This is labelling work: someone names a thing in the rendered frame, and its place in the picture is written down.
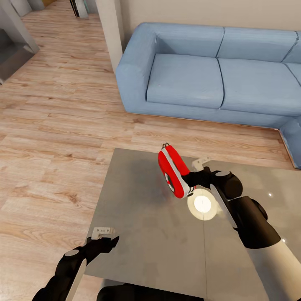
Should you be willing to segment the radio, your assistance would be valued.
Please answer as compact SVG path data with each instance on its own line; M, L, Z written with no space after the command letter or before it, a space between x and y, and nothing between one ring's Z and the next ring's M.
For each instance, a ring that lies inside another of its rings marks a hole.
M176 149L168 143L163 144L163 147L158 154L158 164L170 189L176 197L182 199L194 194L196 186L189 187L181 177L182 175L185 176L189 174L189 169L181 159Z

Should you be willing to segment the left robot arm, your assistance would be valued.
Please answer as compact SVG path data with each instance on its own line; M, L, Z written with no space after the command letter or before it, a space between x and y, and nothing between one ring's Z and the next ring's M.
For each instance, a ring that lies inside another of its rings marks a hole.
M87 238L84 247L78 246L66 252L59 261L55 276L45 288L37 292L32 301L72 301L86 266L100 253L109 253L119 241L101 235L113 235L111 227L95 227L91 237Z

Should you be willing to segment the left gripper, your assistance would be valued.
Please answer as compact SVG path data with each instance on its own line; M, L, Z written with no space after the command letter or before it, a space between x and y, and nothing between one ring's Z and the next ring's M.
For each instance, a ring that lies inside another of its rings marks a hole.
M92 245L95 250L94 258L96 258L100 253L109 253L113 247L119 241L119 237L116 237L111 240L108 237L102 237L98 240L92 240L92 237L87 238L87 245Z

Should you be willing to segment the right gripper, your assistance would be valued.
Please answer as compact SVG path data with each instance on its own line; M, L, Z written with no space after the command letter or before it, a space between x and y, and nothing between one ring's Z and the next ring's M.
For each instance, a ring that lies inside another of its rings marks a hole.
M200 172L191 172L185 176L182 175L181 177L189 187L194 187L198 184L204 187L202 184L202 178L208 172L210 172L210 168L204 167L204 169Z

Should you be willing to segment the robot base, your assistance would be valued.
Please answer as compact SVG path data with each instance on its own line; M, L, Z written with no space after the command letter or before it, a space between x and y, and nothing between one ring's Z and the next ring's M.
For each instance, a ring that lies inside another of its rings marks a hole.
M204 298L103 279L96 301L205 301Z

